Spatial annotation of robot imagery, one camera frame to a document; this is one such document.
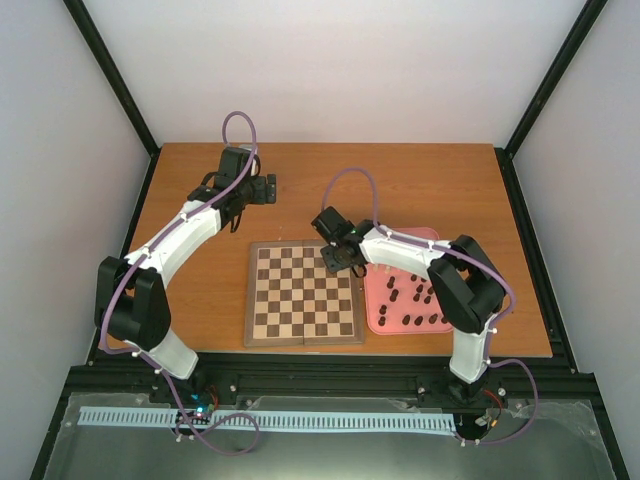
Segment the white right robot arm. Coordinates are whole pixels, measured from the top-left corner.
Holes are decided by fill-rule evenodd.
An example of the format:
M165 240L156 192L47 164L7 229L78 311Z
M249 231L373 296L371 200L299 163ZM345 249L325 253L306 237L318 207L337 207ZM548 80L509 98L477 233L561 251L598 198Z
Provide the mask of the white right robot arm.
M474 238L424 239L375 217L355 224L332 206L323 206L311 226L325 242L331 272L384 265L427 279L453 327L451 374L467 384L481 379L491 365L495 324L511 313L516 295Z

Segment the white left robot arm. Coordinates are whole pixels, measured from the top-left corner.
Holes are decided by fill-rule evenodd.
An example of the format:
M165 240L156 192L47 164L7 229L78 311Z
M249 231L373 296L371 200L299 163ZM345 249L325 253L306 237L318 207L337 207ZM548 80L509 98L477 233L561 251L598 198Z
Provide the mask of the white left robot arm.
M225 147L218 168L205 175L166 226L125 257L106 258L98 269L100 347L116 354L107 338L125 342L119 352L146 356L156 370L174 377L172 388L186 402L206 395L208 378L195 369L196 352L171 328L166 289L199 247L225 227L237 230L248 205L276 201L276 176L262 176L260 168L255 147Z

